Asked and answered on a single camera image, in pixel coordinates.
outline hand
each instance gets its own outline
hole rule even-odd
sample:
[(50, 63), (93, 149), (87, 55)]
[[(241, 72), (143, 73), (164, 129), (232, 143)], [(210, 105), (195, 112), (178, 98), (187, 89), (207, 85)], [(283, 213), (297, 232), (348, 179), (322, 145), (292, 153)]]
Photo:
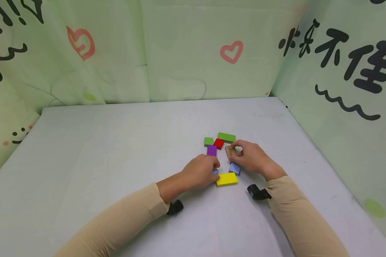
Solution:
[(237, 156), (231, 156), (229, 160), (252, 173), (261, 174), (266, 181), (287, 175), (283, 168), (274, 162), (258, 144), (237, 140), (231, 146), (240, 146), (242, 151)]
[(220, 176), (212, 174), (212, 171), (220, 167), (220, 162), (214, 156), (201, 154), (187, 163), (180, 172), (190, 184), (190, 188), (204, 188), (217, 181)]
[(160, 196), (165, 203), (170, 203), (180, 194), (193, 188), (204, 188), (220, 176), (212, 174), (212, 170), (220, 167), (214, 156), (201, 154), (191, 160), (179, 173), (157, 182)]

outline red heart outline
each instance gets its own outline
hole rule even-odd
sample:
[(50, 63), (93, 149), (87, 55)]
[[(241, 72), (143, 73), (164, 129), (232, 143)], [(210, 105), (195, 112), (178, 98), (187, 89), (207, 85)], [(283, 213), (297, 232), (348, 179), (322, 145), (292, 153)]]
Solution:
[[(89, 59), (96, 50), (93, 37), (90, 35), (90, 33), (87, 30), (83, 28), (79, 28), (76, 31), (73, 31), (71, 28), (67, 26), (66, 28), (67, 28), (67, 35), (69, 38), (70, 45), (73, 47), (74, 51), (76, 51), (84, 61)], [(80, 54), (80, 51), (83, 51), (86, 48), (86, 46), (82, 44), (79, 47), (76, 47), (76, 45), (74, 44), (74, 42), (77, 42), (77, 40), (79, 40), (79, 38), (82, 35), (85, 35), (87, 38), (89, 38), (89, 41), (90, 41), (90, 49), (87, 52), (85, 52), (85, 54), (83, 55)]]
[[(239, 49), (236, 53), (236, 56), (233, 59), (231, 59), (229, 56), (226, 55), (225, 52), (226, 52), (226, 50), (233, 52), (234, 49), (236, 48), (236, 46), (238, 46)], [(226, 46), (222, 46), (220, 48), (220, 56), (223, 58), (223, 60), (225, 60), (226, 62), (231, 63), (231, 64), (235, 64), (237, 62), (237, 60), (239, 59), (242, 52), (243, 52), (243, 42), (239, 41), (239, 40), (234, 41), (233, 44), (231, 44), (230, 46), (226, 45)]]

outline beige sleeve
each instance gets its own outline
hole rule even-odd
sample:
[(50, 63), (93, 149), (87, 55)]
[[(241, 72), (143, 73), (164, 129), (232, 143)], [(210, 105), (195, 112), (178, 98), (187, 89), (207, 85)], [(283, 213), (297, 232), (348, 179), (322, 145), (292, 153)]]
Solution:
[(169, 210), (156, 183), (113, 204), (86, 224), (55, 257), (105, 257)]
[(349, 256), (336, 233), (288, 176), (268, 181), (269, 206), (298, 257)]

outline fabric wall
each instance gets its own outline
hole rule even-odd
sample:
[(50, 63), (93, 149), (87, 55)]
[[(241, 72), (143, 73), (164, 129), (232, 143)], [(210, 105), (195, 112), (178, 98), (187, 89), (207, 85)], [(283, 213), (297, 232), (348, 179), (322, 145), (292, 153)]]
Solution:
[(0, 167), (44, 107), (149, 102), (141, 21), (136, 0), (0, 0)]
[(386, 0), (310, 1), (298, 30), (272, 93), (386, 235)]
[(0, 167), (44, 107), (268, 95), (307, 1), (0, 0)]
[(154, 101), (269, 95), (307, 0), (142, 0)]

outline green block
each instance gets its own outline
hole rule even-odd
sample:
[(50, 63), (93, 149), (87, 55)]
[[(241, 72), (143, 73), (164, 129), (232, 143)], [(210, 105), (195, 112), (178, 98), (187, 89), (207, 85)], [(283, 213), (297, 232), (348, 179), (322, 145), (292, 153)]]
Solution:
[(219, 132), (217, 138), (225, 141), (226, 143), (233, 143), (234, 141), (236, 141), (235, 135), (230, 135), (222, 132)]
[(213, 138), (212, 137), (205, 137), (204, 138), (204, 146), (213, 145)]

